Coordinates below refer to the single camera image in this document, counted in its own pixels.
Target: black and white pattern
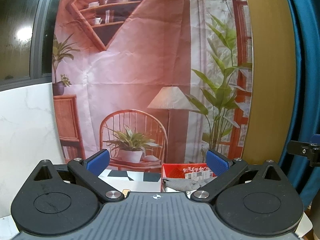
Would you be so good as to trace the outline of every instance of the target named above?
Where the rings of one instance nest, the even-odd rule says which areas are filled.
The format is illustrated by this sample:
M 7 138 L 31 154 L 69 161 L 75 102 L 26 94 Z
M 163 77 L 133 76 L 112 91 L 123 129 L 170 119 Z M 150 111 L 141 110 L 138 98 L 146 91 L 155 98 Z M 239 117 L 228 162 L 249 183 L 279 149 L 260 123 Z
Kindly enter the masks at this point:
M 139 171 L 104 170 L 99 175 L 99 178 L 103 179 L 105 177 L 108 177 L 108 178 L 112 177 L 118 180 L 159 182 L 159 180 L 161 179 L 161 174 L 153 173 L 153 172 L 139 172 Z

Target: triangular cutout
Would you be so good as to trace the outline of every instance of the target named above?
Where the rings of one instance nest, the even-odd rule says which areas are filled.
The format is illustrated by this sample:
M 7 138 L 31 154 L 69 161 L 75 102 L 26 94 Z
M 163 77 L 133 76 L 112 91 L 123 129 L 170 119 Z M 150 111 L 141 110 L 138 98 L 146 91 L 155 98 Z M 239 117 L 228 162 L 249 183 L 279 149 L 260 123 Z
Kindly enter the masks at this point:
M 52 175 L 48 169 L 48 166 L 42 166 L 41 169 L 38 171 L 35 181 L 38 180 L 45 180 L 45 179 L 52 179 Z
M 264 177 L 265 179 L 272 179 L 272 180 L 281 180 L 278 173 L 276 172 L 273 166 L 270 166 L 266 172 Z

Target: shelf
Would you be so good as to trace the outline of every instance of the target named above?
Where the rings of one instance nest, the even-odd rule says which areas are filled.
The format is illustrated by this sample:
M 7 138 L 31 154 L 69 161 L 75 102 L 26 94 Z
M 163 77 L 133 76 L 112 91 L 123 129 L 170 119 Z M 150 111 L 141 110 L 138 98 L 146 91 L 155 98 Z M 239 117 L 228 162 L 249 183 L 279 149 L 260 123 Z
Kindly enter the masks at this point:
M 114 25 L 114 24 L 122 24 L 124 21 L 121 22 L 113 22 L 113 23 L 104 23 L 104 24 L 97 24 L 93 25 L 92 28 L 98 28 L 98 27 L 103 27 L 103 26 L 108 26 L 108 25 Z
M 141 1 L 107 3 L 107 4 L 104 4 L 104 5 L 99 5 L 99 6 L 86 8 L 86 9 L 80 10 L 79 12 L 84 13 L 84 12 L 88 12 L 88 11 L 92 11 L 92 10 L 96 10 L 96 9 L 102 9 L 102 8 L 107 8 L 107 7 L 110 7 L 110 6 L 115 6 L 115 5 L 133 4 L 133 3 L 140 3 L 140 2 Z

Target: printed backdrop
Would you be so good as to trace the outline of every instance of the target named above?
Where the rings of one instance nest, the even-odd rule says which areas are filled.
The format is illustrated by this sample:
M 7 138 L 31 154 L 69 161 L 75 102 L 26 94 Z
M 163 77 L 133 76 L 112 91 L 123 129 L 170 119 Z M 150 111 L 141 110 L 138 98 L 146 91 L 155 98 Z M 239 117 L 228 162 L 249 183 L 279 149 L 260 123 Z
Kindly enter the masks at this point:
M 52 73 L 66 161 L 107 148 L 112 169 L 158 172 L 163 162 L 203 163 L 208 149 L 241 157 L 247 2 L 60 0 Z

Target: metal bolt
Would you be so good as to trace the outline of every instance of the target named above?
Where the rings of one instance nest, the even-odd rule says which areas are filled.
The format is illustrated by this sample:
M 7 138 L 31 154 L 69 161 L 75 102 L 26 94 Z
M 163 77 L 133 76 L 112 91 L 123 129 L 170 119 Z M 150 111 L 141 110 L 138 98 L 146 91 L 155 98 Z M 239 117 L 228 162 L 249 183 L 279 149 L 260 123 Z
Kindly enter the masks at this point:
M 116 190 L 110 190 L 106 193 L 106 197 L 107 198 L 120 198 L 121 197 L 121 192 L 120 191 L 116 191 Z
M 196 198 L 207 198 L 209 197 L 209 192 L 207 191 L 204 191 L 204 190 L 197 190 L 196 192 L 193 193 L 193 195 L 196 197 Z

